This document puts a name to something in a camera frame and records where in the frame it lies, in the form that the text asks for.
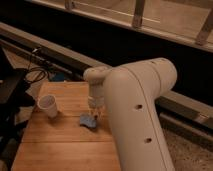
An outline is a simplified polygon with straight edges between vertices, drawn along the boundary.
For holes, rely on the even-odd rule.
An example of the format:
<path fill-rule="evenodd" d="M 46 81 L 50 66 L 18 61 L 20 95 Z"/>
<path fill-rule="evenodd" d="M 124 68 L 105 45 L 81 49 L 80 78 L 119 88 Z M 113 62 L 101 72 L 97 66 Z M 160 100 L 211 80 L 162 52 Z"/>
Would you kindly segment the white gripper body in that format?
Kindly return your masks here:
<path fill-rule="evenodd" d="M 90 108 L 104 105 L 104 90 L 101 84 L 89 85 L 88 104 Z"/>

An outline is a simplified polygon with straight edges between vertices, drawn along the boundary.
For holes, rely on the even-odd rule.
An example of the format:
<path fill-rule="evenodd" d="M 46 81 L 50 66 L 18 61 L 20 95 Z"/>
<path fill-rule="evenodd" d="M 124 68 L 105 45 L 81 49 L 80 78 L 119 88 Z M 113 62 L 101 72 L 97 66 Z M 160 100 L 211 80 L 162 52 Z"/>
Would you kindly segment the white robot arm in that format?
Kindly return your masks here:
<path fill-rule="evenodd" d="M 155 100 L 177 80 L 174 64 L 165 58 L 84 71 L 88 104 L 104 108 L 122 171 L 175 171 L 156 112 Z"/>

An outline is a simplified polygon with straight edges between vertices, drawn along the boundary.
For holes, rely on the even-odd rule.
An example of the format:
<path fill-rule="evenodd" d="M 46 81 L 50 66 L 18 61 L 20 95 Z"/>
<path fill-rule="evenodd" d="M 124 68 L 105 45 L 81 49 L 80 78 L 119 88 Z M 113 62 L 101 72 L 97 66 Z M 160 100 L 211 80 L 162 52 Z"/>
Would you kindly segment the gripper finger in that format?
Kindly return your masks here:
<path fill-rule="evenodd" d="M 90 114 L 93 114 L 93 113 L 94 113 L 94 109 L 91 108 L 91 107 L 89 107 L 89 113 L 90 113 Z"/>
<path fill-rule="evenodd" d="M 102 107 L 98 107 L 98 108 L 96 109 L 96 111 L 97 111 L 97 116 L 100 117 L 101 114 L 102 114 Z"/>

